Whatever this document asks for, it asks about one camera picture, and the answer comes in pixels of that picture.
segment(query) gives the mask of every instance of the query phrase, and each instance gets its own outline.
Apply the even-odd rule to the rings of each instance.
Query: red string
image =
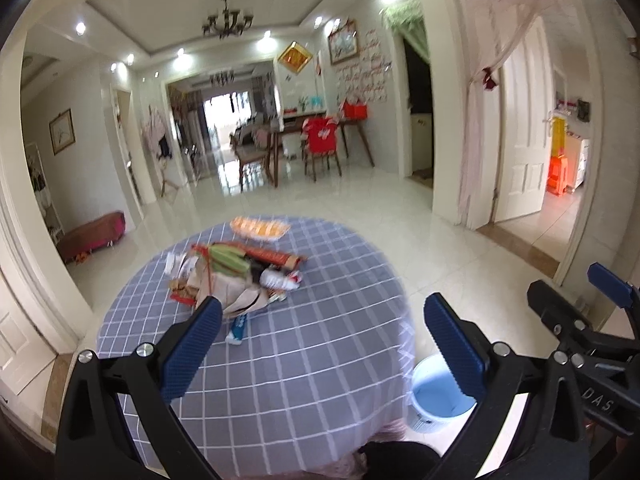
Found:
[[[482,70],[484,72],[484,79],[482,79],[482,84],[484,85],[485,90],[493,90],[498,86],[498,83],[495,82],[494,78],[491,77],[491,69],[489,67]]]

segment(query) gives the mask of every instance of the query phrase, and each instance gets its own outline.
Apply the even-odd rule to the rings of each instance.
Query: pink curtain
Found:
[[[546,8],[570,0],[461,0],[465,17],[469,69],[458,208],[469,199],[482,173],[484,92],[495,86],[495,72],[504,64]]]

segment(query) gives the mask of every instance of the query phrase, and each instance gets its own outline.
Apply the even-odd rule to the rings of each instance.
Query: gray plaid tablecloth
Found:
[[[225,343],[223,323],[189,391],[172,403],[223,478],[336,462],[406,411],[414,329],[385,257],[340,224],[284,220],[291,229],[274,245],[308,256],[302,286],[249,316],[240,346]],[[169,250],[233,238],[220,224]],[[169,298],[165,259],[166,251],[153,258],[111,305],[98,335],[101,358],[158,341],[189,317],[190,308]],[[159,467],[133,402],[121,402],[143,459]]]

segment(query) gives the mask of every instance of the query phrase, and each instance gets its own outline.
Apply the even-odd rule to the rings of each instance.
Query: green valance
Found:
[[[386,28],[402,35],[424,62],[429,63],[429,44],[427,31],[424,27],[421,1],[407,0],[389,6],[383,15]]]

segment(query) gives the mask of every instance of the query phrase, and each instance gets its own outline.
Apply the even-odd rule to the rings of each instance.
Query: wooden chair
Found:
[[[262,170],[267,175],[267,179],[271,181],[268,171],[268,158],[271,147],[267,146],[265,150],[260,150],[254,145],[239,146],[238,138],[235,135],[230,135],[229,138],[231,139],[231,148],[240,163],[240,192],[244,191],[244,168],[250,164],[260,163]]]
[[[326,168],[331,169],[329,158],[335,158],[336,166],[338,166],[338,174],[342,176],[342,168],[338,159],[337,137],[335,131],[338,123],[333,118],[313,118],[307,119],[302,127],[303,133],[306,135],[306,142],[303,145],[302,158],[305,163],[305,175],[309,159],[311,160],[311,170],[316,179],[316,158],[321,160],[326,157]]]

